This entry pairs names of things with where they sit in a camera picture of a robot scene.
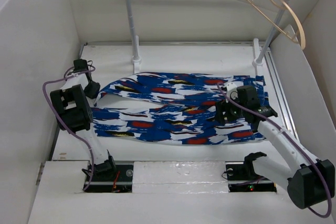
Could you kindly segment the blue patterned trousers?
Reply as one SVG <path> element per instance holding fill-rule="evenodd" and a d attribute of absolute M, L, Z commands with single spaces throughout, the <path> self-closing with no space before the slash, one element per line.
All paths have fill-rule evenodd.
<path fill-rule="evenodd" d="M 269 104 L 263 76 L 141 72 L 102 88 L 92 108 L 99 137 L 132 137 L 167 145 L 226 145 L 262 141 L 244 119 L 225 126 L 215 120 L 223 96 L 218 83 L 251 85 Z"/>

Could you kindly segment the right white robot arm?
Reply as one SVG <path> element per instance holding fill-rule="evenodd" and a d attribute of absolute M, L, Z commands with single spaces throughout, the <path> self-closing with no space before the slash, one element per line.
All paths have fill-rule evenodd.
<path fill-rule="evenodd" d="M 323 218 L 330 216 L 335 196 L 334 165 L 312 154 L 282 126 L 277 112 L 269 105 L 261 105 L 254 86 L 219 82 L 217 88 L 224 98 L 215 104 L 215 119 L 221 125 L 245 120 L 272 144 L 287 164 L 283 166 L 263 152 L 251 153 L 244 158 L 244 175 L 276 183 L 300 209 L 311 209 L 326 201 L 328 208 Z"/>

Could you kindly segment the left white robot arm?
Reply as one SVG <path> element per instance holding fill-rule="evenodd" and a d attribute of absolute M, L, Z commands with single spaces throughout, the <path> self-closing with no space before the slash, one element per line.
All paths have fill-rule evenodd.
<path fill-rule="evenodd" d="M 89 181 L 107 182 L 118 175 L 112 155 L 104 149 L 93 129 L 93 114 L 89 100 L 94 100 L 100 84 L 93 81 L 94 66 L 84 59 L 73 61 L 64 75 L 65 84 L 47 96 L 61 130 L 67 131 L 87 148 L 91 157 L 88 168 L 82 171 Z"/>

